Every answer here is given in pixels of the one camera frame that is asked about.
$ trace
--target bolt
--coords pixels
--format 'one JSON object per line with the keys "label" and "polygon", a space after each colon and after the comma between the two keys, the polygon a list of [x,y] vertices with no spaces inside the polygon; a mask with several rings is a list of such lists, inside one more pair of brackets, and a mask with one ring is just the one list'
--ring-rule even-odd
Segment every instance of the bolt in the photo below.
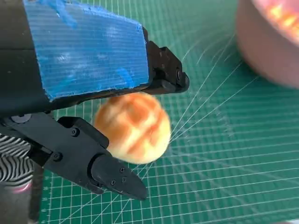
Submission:
{"label": "bolt", "polygon": [[73,128],[73,129],[71,130],[71,135],[72,135],[73,137],[77,137],[79,134],[80,134],[80,130],[79,130],[78,128]]}
{"label": "bolt", "polygon": [[61,153],[54,153],[54,155],[53,155],[53,160],[54,160],[55,162],[59,162],[59,161],[61,161],[61,160],[62,160],[62,154],[61,154]]}

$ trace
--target black and white striped cloth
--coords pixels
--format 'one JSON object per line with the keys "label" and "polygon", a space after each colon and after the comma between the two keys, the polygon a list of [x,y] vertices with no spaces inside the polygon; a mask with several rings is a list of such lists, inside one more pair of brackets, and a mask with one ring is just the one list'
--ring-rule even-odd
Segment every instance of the black and white striped cloth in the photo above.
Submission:
{"label": "black and white striped cloth", "polygon": [[9,189],[28,186],[33,176],[33,162],[26,156],[30,144],[0,133],[0,184]]}

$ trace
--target table surface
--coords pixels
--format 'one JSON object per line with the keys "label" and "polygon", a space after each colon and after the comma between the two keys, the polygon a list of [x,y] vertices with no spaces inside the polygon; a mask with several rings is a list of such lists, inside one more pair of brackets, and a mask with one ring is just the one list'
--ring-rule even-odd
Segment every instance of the table surface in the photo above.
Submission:
{"label": "table surface", "polygon": [[[89,0],[141,22],[190,77],[188,92],[158,96],[172,140],[156,162],[133,166],[145,202],[91,194],[47,172],[40,221],[50,224],[270,223],[299,217],[299,91],[270,84],[241,60],[236,0]],[[92,122],[100,100],[59,110]]]}

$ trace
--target crusty bun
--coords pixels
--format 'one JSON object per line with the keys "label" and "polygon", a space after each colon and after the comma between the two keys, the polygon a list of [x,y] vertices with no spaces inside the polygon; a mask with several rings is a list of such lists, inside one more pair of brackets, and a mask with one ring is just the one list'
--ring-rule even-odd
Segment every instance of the crusty bun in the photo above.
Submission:
{"label": "crusty bun", "polygon": [[162,156],[171,136],[167,113],[146,93],[110,98],[98,110],[94,127],[109,138],[108,151],[114,157],[134,164]]}

